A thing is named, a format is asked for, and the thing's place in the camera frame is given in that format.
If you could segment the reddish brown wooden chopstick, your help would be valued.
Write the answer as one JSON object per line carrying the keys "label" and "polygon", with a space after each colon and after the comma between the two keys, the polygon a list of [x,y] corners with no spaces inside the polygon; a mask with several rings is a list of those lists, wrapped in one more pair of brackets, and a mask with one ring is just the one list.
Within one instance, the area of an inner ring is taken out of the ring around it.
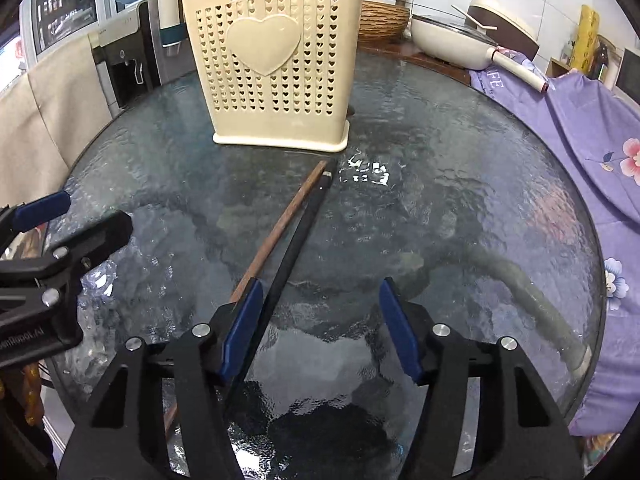
{"label": "reddish brown wooden chopstick", "polygon": [[[245,271],[241,281],[236,285],[235,290],[232,292],[228,304],[224,304],[221,306],[217,313],[214,314],[212,319],[210,320],[210,325],[214,330],[222,329],[222,347],[221,350],[216,350],[213,352],[212,356],[209,356],[205,360],[205,364],[214,365],[214,364],[222,364],[226,362],[224,359],[224,350],[226,348],[224,337],[230,333],[233,324],[235,323],[233,320],[235,319],[236,314],[234,314],[233,310],[238,304],[239,306],[242,304],[242,298],[245,294],[245,291],[252,289],[253,285],[250,284],[251,280],[258,277],[258,274],[262,270],[265,262],[268,260],[270,254],[273,249],[279,243],[280,237],[288,228],[291,220],[297,214],[299,207],[302,206],[302,203],[306,200],[309,193],[312,191],[318,179],[322,176],[323,171],[326,170],[326,165],[328,164],[327,160],[320,160],[317,166],[311,170],[311,173],[308,174],[307,179],[300,186],[292,200],[288,203],[285,210],[280,215],[280,218],[276,222],[276,224],[272,227],[269,235],[262,242],[262,246],[259,247],[253,261],[250,263],[250,266]],[[224,399],[228,392],[229,388],[233,385],[234,381],[233,370],[229,377],[222,376],[221,379],[216,379],[216,386],[221,386],[221,394]],[[165,434],[168,437],[168,434],[171,432],[171,428],[175,426],[175,421],[178,416],[178,404],[176,403],[168,410],[165,414],[164,424],[165,424]]]}

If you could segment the black chopstick silver band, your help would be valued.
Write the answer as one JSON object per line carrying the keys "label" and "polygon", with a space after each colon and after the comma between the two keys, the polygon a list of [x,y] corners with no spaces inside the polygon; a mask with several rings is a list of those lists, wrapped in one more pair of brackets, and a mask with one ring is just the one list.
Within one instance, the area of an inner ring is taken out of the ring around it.
{"label": "black chopstick silver band", "polygon": [[262,300],[260,308],[257,311],[258,317],[252,326],[253,330],[250,332],[250,339],[247,341],[246,351],[244,352],[243,359],[240,362],[240,369],[234,374],[235,380],[233,381],[233,385],[229,388],[227,396],[224,398],[224,404],[228,404],[230,399],[236,395],[239,388],[242,386],[248,371],[250,370],[250,364],[252,364],[254,360],[259,344],[262,341],[262,336],[264,336],[264,333],[268,328],[273,311],[277,307],[282,296],[282,292],[285,289],[285,285],[293,272],[299,254],[302,252],[311,228],[314,226],[314,220],[316,220],[320,207],[326,197],[326,193],[331,188],[336,168],[337,160],[335,158],[329,159],[328,164],[326,165],[326,170],[323,171],[322,176],[318,179],[318,182],[305,200],[305,210],[299,219],[298,225],[296,226],[290,242],[288,243],[288,247],[282,257],[276,275],[271,282],[266,298]]}

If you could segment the white water dispenser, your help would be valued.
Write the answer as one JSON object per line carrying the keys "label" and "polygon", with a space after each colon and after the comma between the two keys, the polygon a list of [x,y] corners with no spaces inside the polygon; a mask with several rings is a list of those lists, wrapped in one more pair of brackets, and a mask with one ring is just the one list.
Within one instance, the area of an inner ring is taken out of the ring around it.
{"label": "white water dispenser", "polygon": [[90,36],[107,106],[119,115],[132,101],[195,70],[190,41],[165,47],[157,0],[141,0]]}

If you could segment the teal towel holder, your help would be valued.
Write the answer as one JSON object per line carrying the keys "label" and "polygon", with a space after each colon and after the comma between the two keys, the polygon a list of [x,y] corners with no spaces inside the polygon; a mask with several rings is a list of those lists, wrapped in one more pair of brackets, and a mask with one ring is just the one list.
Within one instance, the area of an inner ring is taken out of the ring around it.
{"label": "teal towel holder", "polygon": [[184,23],[160,29],[160,42],[165,48],[171,47],[174,44],[180,44],[187,36],[188,32],[186,31],[186,24]]}

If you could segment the cream plastic utensil holder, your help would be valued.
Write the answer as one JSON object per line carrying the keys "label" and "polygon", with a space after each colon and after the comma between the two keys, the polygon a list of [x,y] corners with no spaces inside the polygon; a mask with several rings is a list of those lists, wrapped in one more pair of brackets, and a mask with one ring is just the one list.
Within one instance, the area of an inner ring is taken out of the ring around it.
{"label": "cream plastic utensil holder", "polygon": [[215,143],[346,148],[362,0],[181,3]]}

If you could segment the white microwave oven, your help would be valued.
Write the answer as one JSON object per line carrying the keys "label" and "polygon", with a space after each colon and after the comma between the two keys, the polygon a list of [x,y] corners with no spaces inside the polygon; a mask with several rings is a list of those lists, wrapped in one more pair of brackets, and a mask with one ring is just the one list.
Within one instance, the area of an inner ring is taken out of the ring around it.
{"label": "white microwave oven", "polygon": [[613,92],[628,103],[640,104],[640,58],[636,50],[625,49],[620,58]]}

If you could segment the yellow foil roll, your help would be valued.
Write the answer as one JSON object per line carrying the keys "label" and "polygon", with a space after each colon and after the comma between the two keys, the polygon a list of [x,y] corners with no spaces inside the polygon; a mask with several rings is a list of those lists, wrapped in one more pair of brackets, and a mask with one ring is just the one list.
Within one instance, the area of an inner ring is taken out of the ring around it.
{"label": "yellow foil roll", "polygon": [[600,14],[591,6],[583,4],[575,36],[570,68],[587,75],[593,60],[594,50],[598,42]]}

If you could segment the white frying pan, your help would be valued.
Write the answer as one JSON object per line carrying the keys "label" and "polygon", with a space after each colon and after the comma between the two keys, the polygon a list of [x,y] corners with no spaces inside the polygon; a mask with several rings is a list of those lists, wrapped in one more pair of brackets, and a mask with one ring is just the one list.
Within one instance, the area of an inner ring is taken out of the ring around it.
{"label": "white frying pan", "polygon": [[416,14],[411,18],[410,32],[413,43],[431,58],[466,70],[486,70],[494,64],[540,93],[549,88],[543,76],[512,60],[495,41],[480,32]]}

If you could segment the brown rice cooker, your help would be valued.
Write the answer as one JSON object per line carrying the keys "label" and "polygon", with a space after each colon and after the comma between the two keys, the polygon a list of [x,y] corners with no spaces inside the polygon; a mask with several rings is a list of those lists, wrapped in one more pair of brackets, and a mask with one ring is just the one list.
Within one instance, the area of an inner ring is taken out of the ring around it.
{"label": "brown rice cooker", "polygon": [[501,3],[491,0],[472,0],[466,13],[471,18],[486,26],[486,35],[498,42],[501,47],[518,51],[533,61],[539,51],[539,44],[534,30]]}

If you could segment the woven wicker basket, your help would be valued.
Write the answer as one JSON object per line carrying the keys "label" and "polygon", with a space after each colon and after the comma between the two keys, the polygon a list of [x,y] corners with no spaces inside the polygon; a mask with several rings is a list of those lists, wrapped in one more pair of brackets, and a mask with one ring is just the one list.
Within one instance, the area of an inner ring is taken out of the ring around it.
{"label": "woven wicker basket", "polygon": [[363,0],[358,40],[364,44],[396,40],[404,34],[409,18],[405,6]]}

